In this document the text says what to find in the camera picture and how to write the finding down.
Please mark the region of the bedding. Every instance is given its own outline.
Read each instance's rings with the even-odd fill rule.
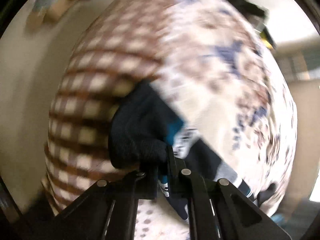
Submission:
[[[54,213],[98,179],[137,168],[111,165],[108,131],[143,79],[255,197],[276,184],[260,207],[271,216],[290,178],[296,106],[270,51],[226,0],[115,0],[83,33],[49,111],[42,184]],[[135,239],[188,238],[162,200],[140,200]]]

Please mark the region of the metal rivet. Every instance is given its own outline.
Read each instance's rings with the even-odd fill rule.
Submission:
[[[190,174],[191,174],[191,170],[189,170],[189,169],[183,169],[183,170],[181,171],[181,173],[182,173],[183,175],[190,175]]]
[[[97,181],[97,186],[98,187],[104,187],[105,185],[107,185],[107,181],[104,179],[100,179]]]
[[[222,186],[228,186],[229,185],[229,180],[227,180],[227,179],[219,179],[219,183]]]

